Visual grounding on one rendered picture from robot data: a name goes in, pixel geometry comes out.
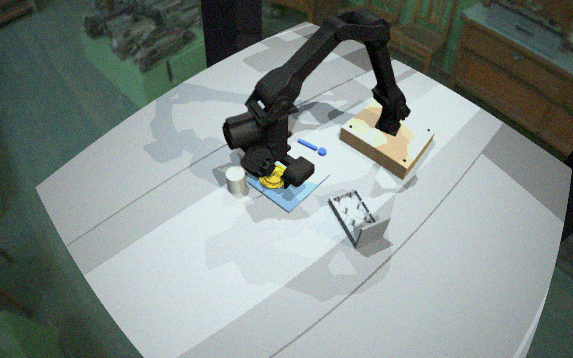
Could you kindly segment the white cylinder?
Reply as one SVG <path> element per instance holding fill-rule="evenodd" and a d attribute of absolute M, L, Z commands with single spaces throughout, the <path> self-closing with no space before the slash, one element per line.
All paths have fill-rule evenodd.
<path fill-rule="evenodd" d="M 227 181 L 227 188 L 228 191 L 233 195 L 240 195 L 242 194 L 245 189 L 245 174 L 242 167 L 233 166 L 227 169 L 226 173 L 226 181 Z"/>

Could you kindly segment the light blue flat square mat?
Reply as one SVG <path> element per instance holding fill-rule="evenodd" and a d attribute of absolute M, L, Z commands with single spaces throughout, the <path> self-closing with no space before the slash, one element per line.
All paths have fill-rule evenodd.
<path fill-rule="evenodd" d="M 294 159 L 297 159 L 299 156 L 302 156 L 293 149 L 289 150 L 287 154 L 293 157 Z M 312 161 L 310 162 L 313 163 Z M 275 189 L 267 188 L 260 183 L 259 178 L 256 176 L 251 177 L 247 181 L 247 183 L 250 184 L 252 187 L 254 187 L 256 190 L 258 190 L 260 193 L 265 195 L 267 198 L 269 198 L 283 210 L 290 213 L 309 194 L 311 194 L 324 180 L 326 180 L 330 176 L 329 172 L 322 169 L 315 163 L 313 164 L 315 165 L 314 174 L 310 176 L 299 187 L 294 187 L 292 184 L 290 184 L 289 187 L 286 189 L 284 188 L 284 186 Z"/>

